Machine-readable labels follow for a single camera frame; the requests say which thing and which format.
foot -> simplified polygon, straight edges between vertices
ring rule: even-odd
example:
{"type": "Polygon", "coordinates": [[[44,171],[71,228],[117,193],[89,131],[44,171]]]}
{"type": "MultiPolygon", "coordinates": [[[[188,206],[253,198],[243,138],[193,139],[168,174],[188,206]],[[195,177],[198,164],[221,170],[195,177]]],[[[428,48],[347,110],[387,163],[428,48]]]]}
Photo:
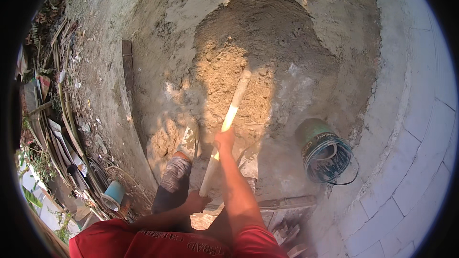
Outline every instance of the foot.
{"type": "Polygon", "coordinates": [[[192,120],[188,123],[182,141],[180,142],[179,146],[175,149],[175,152],[181,152],[188,158],[190,162],[193,162],[194,157],[197,155],[196,151],[198,142],[199,126],[195,120],[192,120]]]}

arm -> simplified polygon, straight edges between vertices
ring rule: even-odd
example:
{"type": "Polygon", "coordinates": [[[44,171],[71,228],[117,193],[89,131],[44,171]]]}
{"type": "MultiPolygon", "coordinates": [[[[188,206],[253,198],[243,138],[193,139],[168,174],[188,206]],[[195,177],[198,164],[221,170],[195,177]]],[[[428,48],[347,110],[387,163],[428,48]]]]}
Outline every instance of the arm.
{"type": "Polygon", "coordinates": [[[244,226],[257,225],[266,229],[255,196],[240,173],[232,154],[234,130],[215,135],[223,170],[223,202],[228,212],[229,224],[235,236],[244,226]]]}
{"type": "Polygon", "coordinates": [[[131,223],[130,226],[135,231],[140,231],[141,229],[166,231],[168,227],[175,225],[187,216],[196,212],[203,212],[204,207],[210,201],[212,201],[212,198],[201,198],[199,191],[195,190],[190,193],[185,203],[179,207],[156,215],[144,216],[131,223]]]}

forearm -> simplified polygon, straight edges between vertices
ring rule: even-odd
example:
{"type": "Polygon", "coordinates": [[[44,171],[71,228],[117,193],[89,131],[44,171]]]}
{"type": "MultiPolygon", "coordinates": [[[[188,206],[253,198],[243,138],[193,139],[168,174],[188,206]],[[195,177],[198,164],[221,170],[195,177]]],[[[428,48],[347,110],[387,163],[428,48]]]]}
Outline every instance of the forearm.
{"type": "Polygon", "coordinates": [[[223,201],[233,234],[246,225],[265,227],[255,196],[229,149],[219,151],[223,170],[223,201]]]}
{"type": "Polygon", "coordinates": [[[165,211],[156,215],[147,215],[137,219],[130,226],[136,231],[142,229],[166,231],[170,226],[175,225],[178,221],[190,216],[191,214],[182,204],[181,206],[165,211]]]}

hand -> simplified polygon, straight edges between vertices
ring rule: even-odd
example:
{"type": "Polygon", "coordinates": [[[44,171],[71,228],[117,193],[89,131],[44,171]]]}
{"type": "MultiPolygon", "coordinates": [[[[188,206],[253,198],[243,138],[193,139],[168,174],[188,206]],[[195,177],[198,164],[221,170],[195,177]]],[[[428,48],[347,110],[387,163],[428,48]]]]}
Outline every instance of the hand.
{"type": "Polygon", "coordinates": [[[219,131],[218,133],[216,133],[215,138],[213,139],[213,145],[217,148],[217,150],[219,150],[219,152],[221,149],[232,152],[234,139],[234,128],[231,127],[227,131],[219,131]]]}
{"type": "Polygon", "coordinates": [[[188,195],[183,207],[189,215],[197,212],[203,212],[207,204],[212,201],[212,198],[202,198],[199,196],[199,190],[193,190],[188,195]]]}

green leaf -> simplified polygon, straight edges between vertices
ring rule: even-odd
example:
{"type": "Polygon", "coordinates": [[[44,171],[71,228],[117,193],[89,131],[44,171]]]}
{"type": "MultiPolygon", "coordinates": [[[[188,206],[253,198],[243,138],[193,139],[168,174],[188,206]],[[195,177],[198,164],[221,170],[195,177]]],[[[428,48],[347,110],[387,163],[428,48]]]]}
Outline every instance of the green leaf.
{"type": "Polygon", "coordinates": [[[24,192],[24,195],[26,196],[27,202],[32,203],[38,208],[42,208],[43,204],[38,200],[38,198],[33,195],[30,191],[27,190],[24,186],[22,186],[22,191],[24,192]]]}
{"type": "Polygon", "coordinates": [[[19,156],[19,166],[22,167],[24,164],[24,152],[21,152],[21,155],[19,156]]]}
{"type": "Polygon", "coordinates": [[[33,204],[29,202],[28,205],[29,205],[30,209],[32,209],[33,212],[35,212],[35,214],[38,215],[37,209],[35,209],[35,207],[33,207],[33,204]]]}

